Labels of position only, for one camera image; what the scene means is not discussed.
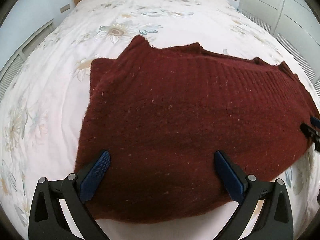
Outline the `dark red knitted sweater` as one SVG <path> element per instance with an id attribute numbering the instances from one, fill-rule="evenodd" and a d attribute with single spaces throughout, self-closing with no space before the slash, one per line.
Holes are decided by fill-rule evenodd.
<path id="1" fill-rule="evenodd" d="M 224 151 L 271 181 L 311 146 L 300 130 L 319 111 L 286 63 L 155 48 L 136 36 L 116 59 L 91 63 L 75 170 L 111 156 L 87 208 L 95 219 L 158 223 L 230 201 L 213 169 Z"/>

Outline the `white floral bed sheet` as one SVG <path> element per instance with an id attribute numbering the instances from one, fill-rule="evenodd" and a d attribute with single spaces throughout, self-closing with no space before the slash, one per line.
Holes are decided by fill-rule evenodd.
<path id="1" fill-rule="evenodd" d="M 1 94 L 1 205 L 23 239 L 38 179 L 73 171 L 92 60 L 116 58 L 135 35 L 157 48 L 199 42 L 216 53 L 286 62 L 319 104 L 298 62 L 227 0 L 83 0 Z"/>

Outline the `white wardrobe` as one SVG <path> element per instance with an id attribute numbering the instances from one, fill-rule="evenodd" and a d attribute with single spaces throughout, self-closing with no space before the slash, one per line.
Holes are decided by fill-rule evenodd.
<path id="1" fill-rule="evenodd" d="M 304 0 L 240 0 L 239 10 L 269 32 L 313 84 L 319 80 L 319 22 Z"/>

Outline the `white radiator cover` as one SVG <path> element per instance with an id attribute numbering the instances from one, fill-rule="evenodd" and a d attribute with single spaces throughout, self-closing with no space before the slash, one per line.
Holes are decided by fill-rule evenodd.
<path id="1" fill-rule="evenodd" d="M 53 19 L 45 23 L 41 28 L 35 31 L 27 38 L 22 45 L 8 59 L 4 67 L 1 69 L 1 87 L 0 97 L 3 96 L 12 83 L 15 76 L 21 71 L 23 64 L 28 59 L 30 54 L 45 40 L 45 38 L 54 31 L 55 27 Z"/>

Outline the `left wall socket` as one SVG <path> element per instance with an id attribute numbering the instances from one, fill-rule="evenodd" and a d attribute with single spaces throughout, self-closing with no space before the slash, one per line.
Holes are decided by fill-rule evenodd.
<path id="1" fill-rule="evenodd" d="M 71 8 L 70 4 L 64 5 L 60 8 L 60 12 L 63 13 Z"/>

